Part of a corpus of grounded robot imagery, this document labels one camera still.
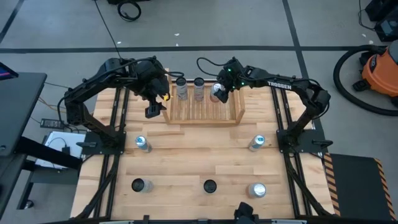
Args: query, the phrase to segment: hazard tape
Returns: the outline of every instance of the hazard tape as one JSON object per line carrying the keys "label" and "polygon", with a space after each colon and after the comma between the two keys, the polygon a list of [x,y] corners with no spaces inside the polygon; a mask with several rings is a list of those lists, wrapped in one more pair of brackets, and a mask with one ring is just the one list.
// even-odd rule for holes
{"label": "hazard tape", "polygon": [[326,153],[323,156],[323,158],[325,161],[326,180],[328,182],[331,202],[333,204],[333,208],[335,209],[335,214],[340,216],[340,207],[338,205],[335,173],[333,172],[333,164],[331,161],[331,156],[329,153]]}
{"label": "hazard tape", "polygon": [[377,162],[377,167],[379,168],[379,174],[380,174],[380,179],[381,179],[381,184],[383,185],[383,190],[386,195],[386,200],[387,200],[387,206],[390,211],[391,215],[391,220],[396,221],[397,217],[394,213],[394,209],[392,208],[392,202],[391,202],[391,197],[390,194],[388,193],[388,187],[387,187],[387,182],[386,182],[386,176],[384,175],[383,167],[381,165],[381,161],[379,159],[374,159]]}

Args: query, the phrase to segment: concrete floor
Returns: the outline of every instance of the concrete floor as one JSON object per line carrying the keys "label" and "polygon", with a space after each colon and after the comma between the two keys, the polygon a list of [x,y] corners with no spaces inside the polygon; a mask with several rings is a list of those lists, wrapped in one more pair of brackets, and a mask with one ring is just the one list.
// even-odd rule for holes
{"label": "concrete floor", "polygon": [[[45,72],[50,83],[76,86],[82,78],[94,75],[106,59],[117,57],[109,51],[113,44],[93,1],[19,2],[21,8],[6,29],[6,35],[3,39],[0,35],[0,61],[14,70]],[[362,6],[368,2],[362,0]],[[0,0],[0,29],[7,22],[10,24],[9,18],[17,3],[18,0]],[[361,110],[337,93],[332,72],[344,52],[314,48],[302,52],[304,63],[300,64],[297,56],[300,57],[301,51],[295,51],[300,46],[356,46],[370,41],[386,44],[381,43],[374,32],[358,25],[358,0],[152,0],[139,3],[142,17],[136,22],[123,21],[116,6],[105,0],[99,0],[98,4],[115,41],[121,42],[118,47],[124,47],[123,57],[156,55],[165,67],[183,71],[188,78],[206,77],[195,65],[196,58],[201,56],[219,63],[235,56],[243,65],[298,77],[302,76],[300,71],[306,66],[308,76],[318,80],[332,96],[330,110],[321,118],[326,138],[334,141],[329,151],[379,158],[384,165],[393,204],[398,206],[398,165],[395,161],[398,158],[395,149],[398,118]],[[289,26],[285,13],[287,5],[297,34],[290,33],[292,24]],[[371,25],[366,14],[363,20]],[[214,47],[204,49],[201,46]],[[220,46],[240,47],[217,50]],[[258,50],[253,46],[267,47]],[[26,54],[8,53],[18,49]],[[218,69],[204,68],[209,72]],[[346,63],[341,71],[346,86],[358,78],[359,69],[355,58]],[[50,104],[57,104],[64,91],[46,85],[41,97]],[[391,108],[383,96],[375,93],[358,96],[375,105]],[[94,105],[94,98],[87,102],[89,110],[93,110]],[[38,103],[32,117],[55,119],[57,115]],[[30,120],[24,136],[41,141],[48,132]],[[0,223],[43,223],[69,217],[75,186],[35,185],[31,194],[35,207],[15,210],[26,178],[27,174],[23,172]]]}

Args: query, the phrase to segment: black panel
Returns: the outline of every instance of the black panel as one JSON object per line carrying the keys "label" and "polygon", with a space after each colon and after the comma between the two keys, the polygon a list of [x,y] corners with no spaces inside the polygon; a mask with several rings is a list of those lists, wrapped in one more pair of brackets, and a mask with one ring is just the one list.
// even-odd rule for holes
{"label": "black panel", "polygon": [[331,154],[340,213],[346,218],[391,220],[377,162]]}

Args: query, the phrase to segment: wooden tray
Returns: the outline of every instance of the wooden tray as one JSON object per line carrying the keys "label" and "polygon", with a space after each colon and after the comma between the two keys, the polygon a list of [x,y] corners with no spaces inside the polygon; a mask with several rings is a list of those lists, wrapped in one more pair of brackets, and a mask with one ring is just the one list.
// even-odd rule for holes
{"label": "wooden tray", "polygon": [[170,95],[166,102],[167,110],[162,111],[168,124],[239,124],[245,112],[243,90],[229,93],[227,103],[210,101],[210,90],[213,83],[205,83],[205,97],[196,101],[193,94],[193,83],[187,83],[188,99],[180,100],[176,84],[170,83]]}

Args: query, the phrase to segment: shop vacuum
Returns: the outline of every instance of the shop vacuum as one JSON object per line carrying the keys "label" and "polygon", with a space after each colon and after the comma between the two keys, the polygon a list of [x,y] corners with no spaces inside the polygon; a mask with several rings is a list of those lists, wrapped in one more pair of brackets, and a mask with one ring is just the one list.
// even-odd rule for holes
{"label": "shop vacuum", "polygon": [[363,65],[362,80],[353,84],[355,91],[374,90],[388,95],[391,103],[398,107],[398,40],[387,48],[376,45],[362,45],[345,53],[335,66],[333,81],[340,94],[355,105],[373,113],[398,116],[398,110],[378,108],[363,102],[349,93],[340,80],[340,70],[344,62],[352,55],[362,52],[359,61]]}

